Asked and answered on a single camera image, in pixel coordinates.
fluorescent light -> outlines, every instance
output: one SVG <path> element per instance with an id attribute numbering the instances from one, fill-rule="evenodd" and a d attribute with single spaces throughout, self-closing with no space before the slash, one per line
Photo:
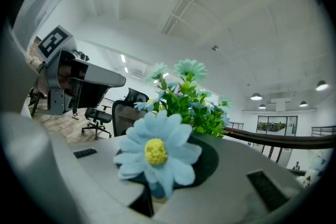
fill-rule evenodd
<path id="1" fill-rule="evenodd" d="M 260 95 L 260 93 L 256 92 L 254 94 L 252 94 L 251 100 L 261 100 L 262 97 Z"/>
<path id="2" fill-rule="evenodd" d="M 304 108 L 305 106 L 308 106 L 307 102 L 306 101 L 302 101 L 301 104 L 300 104 L 300 107 Z"/>
<path id="3" fill-rule="evenodd" d="M 316 90 L 317 91 L 323 91 L 325 90 L 328 86 L 328 84 L 324 80 L 320 80 L 319 83 L 317 83 Z"/>

